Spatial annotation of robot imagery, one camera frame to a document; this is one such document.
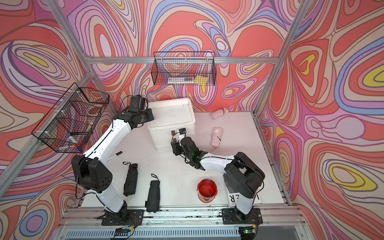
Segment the black umbrella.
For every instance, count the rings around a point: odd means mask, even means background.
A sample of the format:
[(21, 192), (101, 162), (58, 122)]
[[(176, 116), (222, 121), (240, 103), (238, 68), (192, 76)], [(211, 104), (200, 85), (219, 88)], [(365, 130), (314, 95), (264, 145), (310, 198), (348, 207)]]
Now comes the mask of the black umbrella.
[(160, 210), (160, 180), (157, 175), (151, 174), (155, 178), (150, 183), (148, 198), (145, 202), (146, 211), (149, 213), (156, 213)]
[(130, 162), (123, 162), (123, 165), (129, 165), (126, 181), (124, 184), (124, 196), (131, 196), (136, 193), (138, 181), (138, 164), (131, 164)]

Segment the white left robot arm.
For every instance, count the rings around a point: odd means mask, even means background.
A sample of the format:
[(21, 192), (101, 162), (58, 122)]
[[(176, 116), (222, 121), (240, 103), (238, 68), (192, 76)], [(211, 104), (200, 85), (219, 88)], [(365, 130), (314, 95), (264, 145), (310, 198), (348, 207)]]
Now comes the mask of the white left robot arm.
[(131, 96), (130, 104), (113, 117), (101, 138), (83, 155), (75, 155), (71, 160), (76, 184), (94, 194), (104, 205), (102, 217), (107, 225), (123, 225), (129, 220), (127, 204), (112, 185), (113, 174), (107, 163), (128, 133), (153, 120), (148, 100), (141, 95)]

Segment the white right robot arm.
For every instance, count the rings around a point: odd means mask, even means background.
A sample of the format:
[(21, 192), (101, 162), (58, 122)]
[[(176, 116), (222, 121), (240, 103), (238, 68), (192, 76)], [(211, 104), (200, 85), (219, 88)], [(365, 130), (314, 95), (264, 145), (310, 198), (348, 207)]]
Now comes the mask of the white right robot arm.
[(256, 196), (263, 190), (265, 173), (243, 152), (234, 156), (218, 156), (200, 150), (190, 137), (179, 141), (172, 138), (174, 155), (197, 170), (222, 173), (230, 187), (239, 194), (236, 205), (222, 209), (224, 224), (260, 224), (261, 217), (254, 208)]

